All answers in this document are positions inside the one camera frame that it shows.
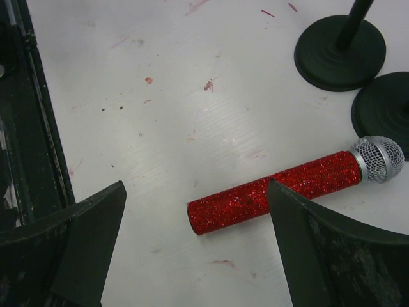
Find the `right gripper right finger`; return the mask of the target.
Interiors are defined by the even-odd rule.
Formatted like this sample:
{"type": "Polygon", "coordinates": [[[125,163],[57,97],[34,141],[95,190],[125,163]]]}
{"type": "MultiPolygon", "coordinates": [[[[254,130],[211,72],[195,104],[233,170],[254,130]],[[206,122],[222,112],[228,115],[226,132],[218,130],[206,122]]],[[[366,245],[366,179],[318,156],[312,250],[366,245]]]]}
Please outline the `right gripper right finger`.
{"type": "Polygon", "coordinates": [[[408,236],[271,180],[266,192],[293,306],[408,306],[408,236]]]}

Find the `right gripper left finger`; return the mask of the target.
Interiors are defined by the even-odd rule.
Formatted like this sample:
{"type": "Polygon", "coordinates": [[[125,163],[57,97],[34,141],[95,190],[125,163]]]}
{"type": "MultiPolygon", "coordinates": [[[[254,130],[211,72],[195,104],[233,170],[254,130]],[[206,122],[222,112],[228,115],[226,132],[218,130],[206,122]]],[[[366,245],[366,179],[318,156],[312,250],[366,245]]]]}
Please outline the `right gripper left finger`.
{"type": "Polygon", "coordinates": [[[126,198],[119,181],[1,232],[1,306],[101,306],[126,198]]]}

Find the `round-base mic stand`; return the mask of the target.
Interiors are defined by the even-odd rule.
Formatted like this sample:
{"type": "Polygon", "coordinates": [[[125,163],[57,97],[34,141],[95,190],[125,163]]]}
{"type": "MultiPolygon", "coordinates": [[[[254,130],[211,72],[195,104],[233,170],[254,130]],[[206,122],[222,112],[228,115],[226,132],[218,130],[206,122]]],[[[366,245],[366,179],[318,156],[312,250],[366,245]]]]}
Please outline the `round-base mic stand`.
{"type": "Polygon", "coordinates": [[[317,20],[300,35],[294,62],[308,83],[345,92],[363,87],[378,75],[387,46],[378,28],[365,20],[372,4],[355,1],[348,15],[317,20]]]}
{"type": "Polygon", "coordinates": [[[353,100],[351,121],[358,137],[384,136],[395,141],[408,160],[408,72],[375,78],[353,100]]]}

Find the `black front mounting rail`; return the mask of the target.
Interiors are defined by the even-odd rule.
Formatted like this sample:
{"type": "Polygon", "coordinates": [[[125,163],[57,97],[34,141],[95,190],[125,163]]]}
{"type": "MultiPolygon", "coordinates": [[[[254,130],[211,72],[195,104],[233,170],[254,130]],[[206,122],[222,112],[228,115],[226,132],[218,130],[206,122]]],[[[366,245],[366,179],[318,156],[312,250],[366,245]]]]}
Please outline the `black front mounting rail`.
{"type": "Polygon", "coordinates": [[[26,1],[1,1],[1,230],[75,203],[26,1]]]}

